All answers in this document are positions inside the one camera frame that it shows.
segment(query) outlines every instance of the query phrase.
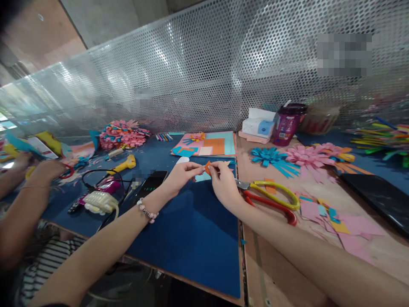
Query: hand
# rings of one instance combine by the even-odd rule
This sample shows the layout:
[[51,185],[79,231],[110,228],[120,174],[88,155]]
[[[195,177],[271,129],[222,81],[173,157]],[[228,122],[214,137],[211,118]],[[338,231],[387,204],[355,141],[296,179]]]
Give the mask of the hand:
[[209,166],[212,175],[212,185],[214,193],[223,204],[228,206],[243,201],[237,188],[234,175],[223,161],[213,162]]
[[12,169],[16,171],[25,171],[29,166],[34,165],[36,162],[38,163],[31,153],[21,151],[18,154],[18,157],[14,160]]
[[194,180],[196,175],[201,175],[204,171],[204,166],[197,163],[186,162],[176,164],[161,187],[169,195],[175,197],[189,180]]
[[65,165],[56,160],[41,162],[33,171],[29,178],[30,185],[51,184],[55,178],[67,171]]

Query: red scissors handle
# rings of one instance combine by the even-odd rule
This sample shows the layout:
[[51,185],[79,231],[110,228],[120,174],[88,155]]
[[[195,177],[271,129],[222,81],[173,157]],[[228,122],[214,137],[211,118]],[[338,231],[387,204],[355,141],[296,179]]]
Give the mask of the red scissors handle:
[[252,205],[254,207],[253,202],[251,201],[251,198],[253,198],[254,200],[258,200],[262,203],[265,203],[266,205],[269,205],[271,207],[274,207],[276,209],[279,209],[281,211],[283,211],[285,213],[285,217],[287,218],[287,223],[290,224],[291,226],[296,226],[297,225],[297,217],[295,216],[294,212],[292,212],[289,208],[284,207],[282,205],[279,205],[278,203],[275,203],[271,200],[268,200],[266,198],[251,194],[249,191],[247,190],[243,190],[243,194],[244,194],[244,199],[247,203],[249,203],[250,205]]
[[66,176],[63,176],[63,175],[59,176],[60,179],[70,178],[74,174],[74,168],[72,166],[70,166],[68,164],[64,164],[64,165],[65,165],[66,168],[68,168],[69,174],[66,175]]

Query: floor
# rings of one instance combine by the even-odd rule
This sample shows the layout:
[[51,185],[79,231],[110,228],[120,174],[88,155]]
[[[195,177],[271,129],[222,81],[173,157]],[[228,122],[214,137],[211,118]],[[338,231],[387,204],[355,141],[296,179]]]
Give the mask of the floor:
[[150,268],[135,264],[121,265],[101,278],[81,307],[233,307],[212,294]]

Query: perforated metal panel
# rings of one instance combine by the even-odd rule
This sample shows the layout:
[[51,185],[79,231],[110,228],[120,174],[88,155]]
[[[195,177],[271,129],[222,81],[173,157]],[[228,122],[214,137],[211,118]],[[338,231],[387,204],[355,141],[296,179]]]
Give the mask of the perforated metal panel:
[[[342,106],[338,125],[401,121],[408,15],[406,0],[207,1],[1,88],[0,108],[26,133],[57,136],[114,119],[156,132],[238,130],[249,107],[288,99]],[[372,34],[372,75],[318,76],[320,33]]]

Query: blue cutting mat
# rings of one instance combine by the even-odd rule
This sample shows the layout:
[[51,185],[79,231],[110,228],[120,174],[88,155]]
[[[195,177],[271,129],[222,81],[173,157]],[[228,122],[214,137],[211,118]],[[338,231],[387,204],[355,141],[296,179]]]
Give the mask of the blue cutting mat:
[[324,136],[311,136],[302,133],[297,133],[297,136],[305,146],[313,143],[330,142],[340,147],[351,147],[351,153],[355,156],[354,165],[382,177],[409,195],[409,169],[402,167],[402,156],[395,155],[388,161],[383,161],[384,154],[367,155],[363,150],[355,148],[355,144],[349,142],[354,138],[353,135],[339,130],[332,130]]
[[[129,154],[134,154],[137,166],[121,172],[124,180],[138,178],[143,182],[155,170],[171,171],[178,156],[170,150],[182,136],[174,136],[172,142],[158,142],[149,139],[143,146],[132,152],[125,151],[112,161],[100,162],[81,170],[113,168],[124,162]],[[234,161],[234,158],[196,157],[193,162],[205,165],[207,161]],[[95,184],[103,172],[86,176],[86,181]],[[76,232],[91,237],[106,216],[81,210],[73,215],[67,210],[86,192],[81,182],[76,186],[65,184],[64,193],[52,191],[49,205],[42,218]],[[7,198],[14,200],[17,193]],[[132,204],[132,197],[120,208],[126,212]],[[204,286],[213,288],[233,297],[240,297],[238,220],[217,200],[211,180],[189,182],[179,195],[161,211],[153,225],[149,225],[129,248],[129,255],[144,260],[151,265],[181,275]]]

